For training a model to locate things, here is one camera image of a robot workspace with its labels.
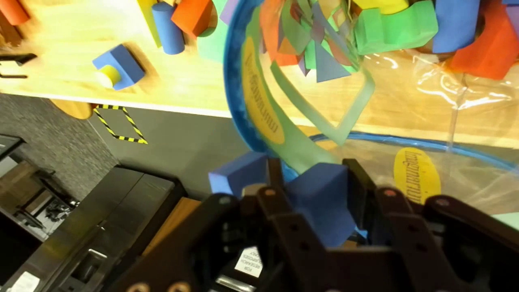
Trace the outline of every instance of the black machine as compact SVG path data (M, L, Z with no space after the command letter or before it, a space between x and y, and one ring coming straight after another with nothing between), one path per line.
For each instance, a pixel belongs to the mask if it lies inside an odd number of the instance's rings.
M519 232L466 203L438 195L414 204L399 190L375 187L355 161L344 161L349 211L365 234L326 250L284 198L276 162L270 165L268 187L242 200L213 195L106 289L519 290ZM235 271L247 247L260 251L260 277Z

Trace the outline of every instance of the green foam block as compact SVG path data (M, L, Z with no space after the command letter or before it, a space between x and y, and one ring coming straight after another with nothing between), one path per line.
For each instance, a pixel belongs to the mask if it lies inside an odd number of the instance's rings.
M218 15L221 15L226 8L227 0L213 0L214 8ZM224 62L224 50L226 50L226 41L227 41L227 24L218 18L218 26L210 36L201 36L197 41L198 54L203 58L213 60L213 62Z
M437 11L430 0L411 8L381 15L364 10L355 26L355 44L360 55L422 47L438 32Z

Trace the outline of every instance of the yellow object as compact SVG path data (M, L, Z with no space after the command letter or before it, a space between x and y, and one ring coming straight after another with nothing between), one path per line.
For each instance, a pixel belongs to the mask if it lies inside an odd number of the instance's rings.
M59 107L62 112L65 112L67 115L78 120L88 120L93 115L93 107L85 102L52 99L52 104Z
M115 66L106 65L99 70L99 81L106 88L114 88L120 81L120 75Z
M156 21L153 19L153 5L158 3L158 0L137 0L138 6L140 6L140 11L148 24L148 31L154 41L154 44L159 47L161 45L161 39L159 39L159 32L158 32L158 28L156 28Z
M441 193L440 174L432 157L416 148L404 148L394 159L394 183L419 204Z
M166 55L150 41L133 0L26 0L23 5L30 15L38 11L38 21L18 26L26 39L12 54L33 52L38 58L23 66L30 78L0 78L2 94L231 117L223 65L201 58L193 41L185 54ZM99 86L91 60L122 42L140 60L146 78L124 91L107 91ZM518 148L519 63L500 84L471 76L461 83L430 58L412 50L365 58L364 66L373 75L377 91L355 130L441 141L453 130L456 112L456 143ZM283 70L333 125L339 125L365 83L362 75L352 75L315 84L313 76L297 68ZM312 127L279 86L271 91L297 125Z
M115 133L114 128L111 127L111 123L107 122L107 118L101 114L101 110L120 110L127 117L127 122L130 123L130 127L133 128L137 136L125 136L125 135ZM104 125L104 128L109 131L109 135L114 136L115 139L137 143L137 144L148 144L148 139L145 138L143 131L140 130L140 127L137 125L137 122L132 118L132 115L128 114L128 110L125 107L104 104L104 105L98 105L94 109L94 114L98 115L98 118Z
M244 45L244 55L248 60L257 58L255 42L247 37ZM255 86L255 79L260 78L260 68L257 62L250 62L248 73L244 75L244 92L252 94L247 101L247 112L250 114L253 123L258 127L260 133L274 144L283 144L286 141L284 128L281 127L271 102L268 101L268 92L265 88Z
M383 15L403 11L409 6L407 0L354 0L362 10L380 8Z

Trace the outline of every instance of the orange foam block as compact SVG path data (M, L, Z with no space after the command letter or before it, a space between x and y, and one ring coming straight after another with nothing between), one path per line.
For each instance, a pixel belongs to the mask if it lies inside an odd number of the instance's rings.
M284 0L265 0L260 11L260 26L265 41L266 52L279 65L299 65L300 57L291 52L295 49L289 42L283 41L279 29L279 13Z
M211 24L211 0L182 0L172 15L172 21L187 34L200 36Z
M0 11L12 26L20 26L30 19L28 11L18 0L0 0Z
M490 79L503 79L519 55L519 36L501 0L482 3L484 32L471 45L458 50L448 63L463 71Z

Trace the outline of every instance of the plastic wrap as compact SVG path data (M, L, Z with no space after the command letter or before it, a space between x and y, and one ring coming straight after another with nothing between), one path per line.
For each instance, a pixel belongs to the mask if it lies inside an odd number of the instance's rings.
M438 191L490 214L519 212L516 152L488 148L519 148L518 62L503 79L487 79L454 73L448 65L451 55L428 54L425 45L359 57L359 63L352 60L359 66L347 66L347 76L323 81L318 65L318 70L302 63L279 66L265 52L266 41L261 50L261 5L261 0L240 3L226 63L229 105L253 149L281 156L297 172L354 157L377 183L403 187L396 182L396 157L403 148L414 148L433 161L441 182ZM338 47L351 49L347 32L323 26ZM321 135L326 143L315 143L312 135ZM461 144L485 149L477 152Z

